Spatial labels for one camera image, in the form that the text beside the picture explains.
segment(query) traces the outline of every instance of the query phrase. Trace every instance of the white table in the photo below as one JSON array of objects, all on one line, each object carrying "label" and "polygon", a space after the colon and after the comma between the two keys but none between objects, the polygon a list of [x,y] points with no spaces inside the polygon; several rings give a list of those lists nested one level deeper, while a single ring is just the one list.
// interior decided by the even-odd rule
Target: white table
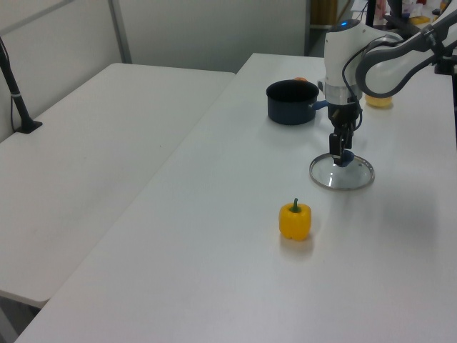
[{"label": "white table", "polygon": [[[375,182],[333,192],[308,175],[326,111],[266,115],[269,84],[323,75],[323,59],[254,54],[17,342],[453,342],[451,79],[427,68],[366,107],[353,150]],[[278,231],[294,197],[313,210],[305,242]]]},{"label": "white table", "polygon": [[42,307],[233,74],[113,64],[0,144],[0,296]]}]

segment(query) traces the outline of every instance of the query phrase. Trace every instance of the pot handle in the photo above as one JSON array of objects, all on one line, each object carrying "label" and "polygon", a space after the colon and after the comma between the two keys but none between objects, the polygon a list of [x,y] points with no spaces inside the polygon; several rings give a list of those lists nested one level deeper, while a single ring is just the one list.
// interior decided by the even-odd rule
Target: pot handle
[{"label": "pot handle", "polygon": [[322,101],[316,101],[312,106],[311,108],[312,109],[315,109],[316,111],[319,110],[319,109],[323,109],[324,107],[327,107],[328,106],[328,102],[326,100],[322,100]]}]

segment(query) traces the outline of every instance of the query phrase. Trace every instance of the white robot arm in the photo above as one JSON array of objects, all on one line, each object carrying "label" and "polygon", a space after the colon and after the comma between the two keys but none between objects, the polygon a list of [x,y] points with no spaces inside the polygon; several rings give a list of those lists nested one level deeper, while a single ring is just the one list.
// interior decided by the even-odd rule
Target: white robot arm
[{"label": "white robot arm", "polygon": [[368,46],[357,66],[356,81],[363,92],[384,98],[398,93],[423,67],[452,53],[457,46],[457,1],[431,25],[394,47]]},{"label": "white robot arm", "polygon": [[457,1],[433,24],[406,41],[358,20],[333,26],[326,35],[325,83],[320,84],[334,127],[330,155],[346,166],[353,154],[353,132],[361,124],[362,93],[385,98],[398,93],[420,69],[452,53],[457,46]]}]

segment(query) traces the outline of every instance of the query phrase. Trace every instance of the black pot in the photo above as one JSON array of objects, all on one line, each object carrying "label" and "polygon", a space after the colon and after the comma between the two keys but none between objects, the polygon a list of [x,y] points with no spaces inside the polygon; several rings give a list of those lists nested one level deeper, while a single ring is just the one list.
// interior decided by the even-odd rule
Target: black pot
[{"label": "black pot", "polygon": [[311,82],[284,80],[266,89],[268,116],[276,123],[299,125],[313,120],[316,110],[326,106],[326,101],[317,102],[319,89]]}]

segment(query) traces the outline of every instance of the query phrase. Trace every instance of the bell pepper stem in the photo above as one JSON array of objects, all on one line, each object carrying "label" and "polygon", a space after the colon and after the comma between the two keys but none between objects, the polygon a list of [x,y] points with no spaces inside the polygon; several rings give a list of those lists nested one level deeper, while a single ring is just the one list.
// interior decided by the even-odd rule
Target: bell pepper stem
[{"label": "bell pepper stem", "polygon": [[295,200],[293,201],[293,206],[290,208],[290,211],[293,212],[293,213],[301,212],[301,208],[298,207],[298,199],[297,198],[295,198]]}]

